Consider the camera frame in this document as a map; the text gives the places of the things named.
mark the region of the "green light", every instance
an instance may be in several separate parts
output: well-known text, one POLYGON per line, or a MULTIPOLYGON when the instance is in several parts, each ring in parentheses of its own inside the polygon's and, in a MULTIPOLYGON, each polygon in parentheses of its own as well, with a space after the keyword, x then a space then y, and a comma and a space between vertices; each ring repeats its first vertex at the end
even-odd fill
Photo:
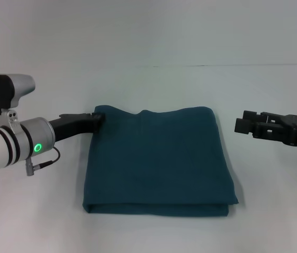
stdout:
POLYGON ((39 152, 42 149, 42 145, 41 144, 36 144, 34 147, 34 151, 35 152, 39 152))

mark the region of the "folded towel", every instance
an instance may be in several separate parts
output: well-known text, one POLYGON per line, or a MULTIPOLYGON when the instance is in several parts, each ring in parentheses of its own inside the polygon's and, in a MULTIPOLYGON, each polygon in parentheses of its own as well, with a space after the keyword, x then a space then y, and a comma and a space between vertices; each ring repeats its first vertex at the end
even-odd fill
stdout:
POLYGON ((227 216, 237 204, 213 111, 131 114, 97 106, 106 121, 90 146, 89 213, 227 216))

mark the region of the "cable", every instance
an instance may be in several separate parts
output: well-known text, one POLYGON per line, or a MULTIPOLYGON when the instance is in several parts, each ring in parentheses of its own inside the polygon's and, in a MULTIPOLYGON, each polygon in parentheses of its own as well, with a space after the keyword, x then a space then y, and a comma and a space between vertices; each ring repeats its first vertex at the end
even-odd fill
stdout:
POLYGON ((47 162, 43 162, 43 163, 40 163, 38 165, 33 166, 34 171, 35 170, 40 170, 40 169, 42 169, 44 167, 47 167, 49 165, 52 165, 53 163, 57 162, 60 159, 60 157, 61 157, 60 151, 56 147, 53 147, 53 149, 56 150, 56 152, 58 154, 57 158, 54 161, 47 161, 47 162))

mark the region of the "folded cloth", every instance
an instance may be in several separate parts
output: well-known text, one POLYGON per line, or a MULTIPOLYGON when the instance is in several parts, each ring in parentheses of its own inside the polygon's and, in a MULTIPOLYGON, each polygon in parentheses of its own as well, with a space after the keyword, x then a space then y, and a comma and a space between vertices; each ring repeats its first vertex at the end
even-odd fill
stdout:
POLYGON ((106 121, 90 146, 89 213, 227 216, 237 204, 213 111, 131 114, 97 106, 106 121))

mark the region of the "white background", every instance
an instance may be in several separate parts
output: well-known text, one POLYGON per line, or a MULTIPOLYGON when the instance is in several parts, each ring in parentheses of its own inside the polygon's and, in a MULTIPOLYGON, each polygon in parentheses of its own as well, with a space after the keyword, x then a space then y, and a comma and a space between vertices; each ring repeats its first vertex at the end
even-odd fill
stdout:
POLYGON ((0 0, 0 73, 36 81, 20 120, 212 108, 240 201, 227 218, 87 214, 84 134, 33 177, 0 170, 0 252, 297 252, 297 148, 234 133, 243 110, 297 114, 297 0, 0 0))

